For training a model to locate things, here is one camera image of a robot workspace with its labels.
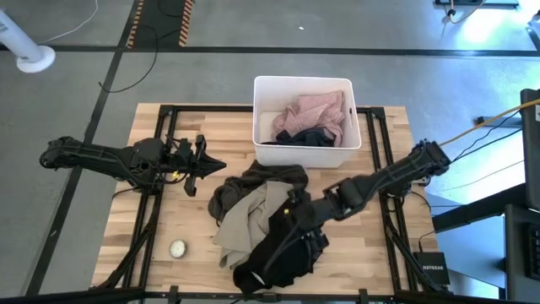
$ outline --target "white fan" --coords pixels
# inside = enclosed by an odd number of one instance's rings
[[[17,57],[17,68],[38,73],[49,68],[56,58],[49,46],[38,46],[0,9],[0,42]]]

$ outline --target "dark gray cloth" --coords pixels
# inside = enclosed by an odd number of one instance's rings
[[[208,202],[208,212],[222,221],[236,203],[266,181],[286,182],[294,188],[305,189],[308,178],[302,166],[263,166],[254,160],[241,177],[227,177],[224,184],[216,188]]]
[[[334,139],[329,138],[325,134],[324,128],[309,128],[298,132],[293,137],[289,135],[287,130],[283,130],[276,136],[275,142],[266,142],[263,144],[333,147]]]

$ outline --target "yellow cable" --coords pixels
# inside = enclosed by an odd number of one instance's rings
[[[442,146],[444,146],[445,144],[449,144],[449,143],[451,143],[451,142],[453,142],[453,141],[455,141],[455,140],[457,140],[457,139],[459,139],[459,138],[462,138],[463,136],[469,134],[470,132],[472,132],[472,131],[474,131],[474,130],[476,130],[476,129],[478,129],[478,128],[481,128],[481,127],[485,126],[487,123],[490,123],[490,122],[492,122],[492,121],[494,121],[494,120],[496,120],[496,119],[499,119],[499,118],[503,117],[504,115],[506,115],[506,114],[508,114],[508,113],[510,113],[510,112],[518,111],[518,110],[523,109],[523,108],[526,108],[526,107],[528,107],[528,106],[534,106],[534,105],[538,105],[538,104],[540,104],[540,99],[533,100],[533,101],[529,101],[529,102],[526,102],[526,103],[524,103],[524,104],[522,104],[522,105],[519,105],[519,106],[513,107],[513,108],[511,108],[511,109],[509,109],[509,110],[506,110],[506,111],[500,113],[499,115],[497,115],[496,117],[490,118],[490,119],[488,119],[488,120],[485,121],[485,122],[479,123],[479,124],[476,125],[474,128],[470,128],[470,129],[468,129],[467,131],[465,131],[465,132],[463,132],[463,133],[461,133],[461,134],[455,136],[455,138],[446,140],[444,143],[440,144],[440,146],[442,147]]]

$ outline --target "cable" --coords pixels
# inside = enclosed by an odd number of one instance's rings
[[[503,137],[501,137],[501,138],[497,138],[496,140],[490,141],[489,143],[487,143],[487,144],[485,144],[485,145],[483,145],[483,146],[481,146],[481,147],[479,147],[479,148],[476,148],[476,149],[474,149],[473,151],[471,151],[471,152],[469,152],[469,153],[466,153],[466,154],[462,155],[460,158],[458,158],[458,159],[452,161],[452,163],[456,162],[457,160],[462,159],[463,157],[465,157],[465,156],[467,156],[467,155],[471,155],[472,153],[474,153],[474,152],[476,152],[476,151],[478,151],[478,150],[480,150],[480,149],[483,149],[483,148],[485,148],[485,147],[487,147],[487,146],[489,146],[489,145],[491,145],[491,144],[494,144],[494,143],[496,143],[496,142],[498,142],[498,141],[500,141],[500,140],[502,140],[502,139],[509,138],[510,136],[512,136],[512,135],[514,135],[514,134],[516,134],[516,133],[518,133],[518,132],[520,132],[520,131],[521,131],[521,128],[519,128],[519,129],[517,129],[515,132],[512,132],[512,133],[510,133],[510,134],[508,134],[508,135],[505,135],[505,136],[503,136]]]
[[[268,259],[268,262],[264,265],[264,268],[262,269],[262,275],[266,274],[270,266],[276,261],[277,258],[283,253],[287,248],[289,248],[292,244],[294,244],[296,241],[298,241],[300,238],[295,238],[292,242],[287,243],[289,238],[293,236],[296,231],[300,228],[300,223],[296,223],[293,228],[290,230],[289,234],[281,241],[281,244],[279,244],[278,248],[276,248],[276,251],[273,252],[272,256]]]
[[[509,110],[506,110],[506,111],[500,113],[496,117],[490,118],[485,122],[479,123],[475,127],[468,129],[467,131],[455,136],[454,138],[446,140],[444,143],[440,144],[440,147],[444,146],[445,144],[449,144],[451,142],[454,142],[454,141],[458,140],[459,138],[462,138],[463,136],[469,134],[470,132],[472,132],[472,131],[474,131],[474,130],[476,130],[478,128],[481,128],[481,127],[485,126],[486,124],[488,124],[488,123],[490,123],[490,122],[492,122],[492,121],[494,121],[496,119],[499,119],[499,118],[503,117],[504,115],[506,115],[508,113],[511,113],[513,111],[517,111],[517,110],[520,110],[520,109],[524,109],[524,108],[529,107],[529,106],[538,105],[538,104],[540,104],[540,99],[529,101],[529,102],[526,102],[526,103],[524,103],[522,105],[519,105],[519,106],[515,106],[515,107],[513,107],[513,108],[511,108]]]
[[[100,6],[98,5],[98,0],[95,0],[95,11],[92,13],[92,15],[90,16],[90,18],[86,19],[82,24],[80,24],[78,27],[74,28],[73,30],[70,30],[68,32],[65,32],[63,34],[60,34],[58,36],[54,36],[52,37],[51,39],[47,39],[45,41],[42,41],[42,42],[38,42],[38,44],[42,44],[42,43],[46,43],[46,42],[49,42],[49,41],[53,41],[55,39],[58,39],[58,38],[61,38],[61,37],[64,37],[65,35],[69,35],[71,33],[73,33],[74,31],[80,29],[83,25],[85,25],[86,23],[88,23],[94,16],[95,16],[95,13],[98,12],[98,9],[100,8]]]
[[[416,195],[417,197],[423,199],[423,200],[425,201],[425,204],[428,205],[429,213],[431,214],[431,205],[429,204],[428,199],[425,198],[425,197],[424,197],[423,195],[421,195],[420,193],[416,193],[415,191],[411,191],[411,194],[414,194],[414,195]]]
[[[169,36],[169,35],[173,35],[175,34],[176,32],[180,32],[180,30],[172,30],[170,31],[169,33],[165,34],[165,35],[162,35],[159,39],[162,40],[163,38]]]
[[[424,234],[423,236],[421,236],[419,239],[418,239],[418,249],[420,250],[420,252],[424,252],[424,249],[422,248],[422,237],[424,236],[428,236],[432,233],[434,233],[435,231],[431,231],[430,233],[426,233]]]
[[[155,37],[155,53],[154,53],[154,60],[152,61],[152,65],[150,66],[150,68],[148,69],[148,72],[146,72],[146,74],[141,78],[139,79],[137,82],[135,82],[134,84],[132,85],[129,85],[127,87],[125,87],[124,89],[120,89],[120,90],[108,90],[106,88],[103,87],[103,84],[101,82],[98,82],[98,84],[100,85],[101,89],[104,90],[105,92],[107,93],[120,93],[120,92],[123,92],[125,90],[129,90],[131,89],[132,87],[134,87],[135,85],[137,84],[140,84],[141,81],[143,81],[146,76],[148,76],[150,74],[150,72],[152,71],[152,69],[154,68],[154,65],[155,65],[155,62],[156,60],[158,59],[158,52],[159,52],[159,39],[158,39],[158,32],[155,31],[154,28],[150,27],[150,26],[147,26],[147,25],[144,25],[144,24],[141,24],[140,25],[141,27],[144,27],[144,28],[147,28],[147,29],[150,29],[154,32],[154,37]]]
[[[112,194],[112,198],[111,198],[111,199],[114,199],[114,198],[116,197],[116,195],[118,195],[118,194],[126,193],[126,192],[128,192],[128,191],[133,191],[133,190],[136,190],[136,189],[138,189],[138,186],[130,187],[130,188],[124,189],[124,190],[120,190],[120,191],[118,191],[118,192]]]
[[[517,161],[517,162],[515,162],[515,163],[513,163],[513,164],[511,164],[511,165],[508,165],[508,166],[506,166],[506,167],[504,167],[504,168],[502,168],[502,169],[498,169],[498,170],[495,171],[495,172],[491,172],[491,173],[489,173],[487,176],[484,176],[484,177],[482,177],[482,178],[479,178],[479,179],[477,179],[477,180],[474,181],[474,182],[469,182],[469,183],[466,183],[465,185],[461,185],[461,186],[457,186],[457,187],[451,187],[451,188],[449,188],[449,189],[442,190],[442,192],[444,192],[444,191],[450,191],[450,190],[458,189],[458,188],[461,188],[461,187],[466,187],[466,186],[473,185],[473,184],[476,183],[476,182],[480,182],[480,181],[482,181],[483,179],[488,178],[488,177],[492,176],[492,175],[495,174],[495,173],[499,173],[499,172],[501,172],[501,171],[503,171],[503,170],[506,170],[506,169],[508,169],[508,168],[510,168],[510,167],[512,167],[512,166],[515,166],[515,165],[517,165],[517,164],[519,164],[519,163],[522,163],[523,161],[524,161],[524,160]]]
[[[477,139],[474,141],[474,143],[472,143],[468,148],[464,149],[458,156],[456,156],[456,158],[452,161],[456,161],[457,159],[459,159],[460,156],[463,155],[463,153],[465,153],[468,149],[471,149],[478,141],[484,139],[484,138],[487,138],[488,135],[491,133],[491,131],[495,130],[496,128],[502,126],[503,124],[505,124],[505,122],[509,119],[511,119],[512,117],[514,117],[517,113],[519,113],[519,111],[515,111],[514,114],[508,116],[507,118],[505,118],[500,124],[496,125],[495,127],[493,128],[490,128],[489,131],[484,135],[482,136],[481,138]]]
[[[180,179],[176,178],[174,181],[167,181],[165,179],[165,176],[163,176],[163,180],[165,181],[165,184],[176,184],[176,183],[179,183],[179,182],[185,180],[186,177],[187,177],[187,172],[184,173],[184,176],[182,176],[182,178],[180,178]]]
[[[458,24],[462,22],[463,20],[469,18],[472,14],[474,14],[474,12],[476,12],[479,8],[481,8],[485,3],[486,3],[486,0],[483,0],[471,13],[467,14],[465,17],[457,21],[454,21],[454,14],[456,13],[456,10],[454,9],[454,0],[450,0],[451,9],[450,9],[450,12],[448,12],[446,15],[450,17],[450,22],[452,22],[453,24]]]

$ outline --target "black metal frame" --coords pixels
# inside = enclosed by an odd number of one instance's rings
[[[154,137],[160,138],[165,125],[165,119],[170,118],[169,126],[167,127],[167,134],[173,136],[176,129],[176,121],[180,112],[182,111],[232,111],[232,112],[252,112],[252,106],[174,106],[174,105],[162,105],[159,109],[158,121],[154,131]],[[374,166],[376,170],[382,168],[381,159],[379,156],[379,148],[377,145],[377,138],[375,135],[375,123],[374,118],[379,119],[381,124],[382,142],[385,148],[386,162],[391,164],[392,148],[390,144],[390,138],[386,127],[386,117],[384,108],[382,107],[357,107],[357,113],[366,115],[368,123],[368,132],[370,134],[371,151],[373,155]],[[152,251],[154,247],[155,233],[157,230],[157,224],[159,220],[159,210],[161,207],[161,199],[163,194],[163,187],[154,195],[154,205],[152,214],[146,225],[143,225],[144,214],[148,205],[149,195],[142,193],[139,200],[138,212],[136,220],[133,226],[133,234],[130,250],[127,252],[124,259],[120,262],[118,267],[111,273],[111,276],[101,285],[93,287],[88,291],[68,292],[62,294],[51,294],[42,296],[26,296],[19,298],[10,298],[0,300],[0,303],[53,303],[53,302],[70,302],[76,301],[78,303],[85,302],[122,302],[127,300],[142,300],[145,298],[169,298],[170,303],[177,303],[180,299],[242,299],[242,300],[259,300],[259,301],[287,301],[287,300],[302,300],[302,301],[355,301],[367,304],[368,301],[393,301],[394,296],[368,296],[367,290],[359,289],[358,295],[309,295],[309,294],[274,294],[274,293],[261,293],[250,296],[242,295],[241,293],[190,293],[190,292],[178,292],[177,286],[172,286],[168,292],[147,292],[145,291],[148,276],[150,262],[152,259]],[[388,198],[384,193],[380,193],[381,198],[381,211],[383,225],[387,226],[390,217],[388,208]],[[405,226],[404,217],[402,211],[397,212],[397,223],[399,227],[399,233],[404,237],[404,241],[408,246],[407,239],[407,227]],[[390,264],[390,271],[392,277],[392,286],[394,292],[398,292],[402,289],[399,270],[397,268],[397,258],[395,247],[392,239],[386,235],[386,248],[388,250],[388,261]],[[146,247],[143,255],[143,262],[141,273],[137,287],[131,287],[132,274],[135,266],[135,257],[139,253],[143,244],[146,243]],[[407,267],[408,283],[411,286],[411,290],[417,290],[417,285],[414,283],[412,271]],[[121,288],[116,288],[120,279],[123,277]]]

